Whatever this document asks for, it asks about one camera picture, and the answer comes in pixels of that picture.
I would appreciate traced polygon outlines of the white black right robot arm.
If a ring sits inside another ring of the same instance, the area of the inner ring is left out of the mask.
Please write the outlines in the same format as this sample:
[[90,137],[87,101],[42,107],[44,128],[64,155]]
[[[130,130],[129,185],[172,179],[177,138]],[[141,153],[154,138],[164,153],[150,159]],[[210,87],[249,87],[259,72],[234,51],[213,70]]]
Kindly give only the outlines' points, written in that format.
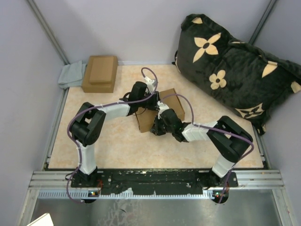
[[246,151],[254,149],[251,135],[228,116],[202,125],[183,122],[174,110],[168,109],[155,117],[150,132],[156,136],[170,133],[179,142],[211,141],[220,155],[205,174],[204,186],[221,186]]

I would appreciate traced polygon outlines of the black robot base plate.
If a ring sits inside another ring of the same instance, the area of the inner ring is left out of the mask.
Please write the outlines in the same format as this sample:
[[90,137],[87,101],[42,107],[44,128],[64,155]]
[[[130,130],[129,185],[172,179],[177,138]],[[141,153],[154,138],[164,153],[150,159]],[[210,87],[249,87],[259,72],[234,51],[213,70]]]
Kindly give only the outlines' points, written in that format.
[[204,186],[208,172],[202,169],[99,169],[94,182],[72,178],[71,187],[94,187],[100,189],[102,195],[120,194],[128,189],[135,195],[187,195],[202,194],[210,188],[238,187],[235,172],[218,186]]

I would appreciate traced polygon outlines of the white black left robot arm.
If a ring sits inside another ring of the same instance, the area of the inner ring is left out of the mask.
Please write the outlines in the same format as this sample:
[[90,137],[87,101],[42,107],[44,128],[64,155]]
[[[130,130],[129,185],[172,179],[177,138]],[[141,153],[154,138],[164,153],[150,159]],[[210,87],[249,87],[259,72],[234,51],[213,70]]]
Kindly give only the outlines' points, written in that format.
[[73,178],[80,178],[88,187],[97,183],[97,166],[95,162],[95,142],[98,140],[105,121],[118,117],[127,117],[139,108],[155,110],[159,100],[158,83],[154,80],[136,82],[131,92],[117,102],[95,106],[83,103],[76,116],[67,127],[69,138],[76,144],[79,163]]

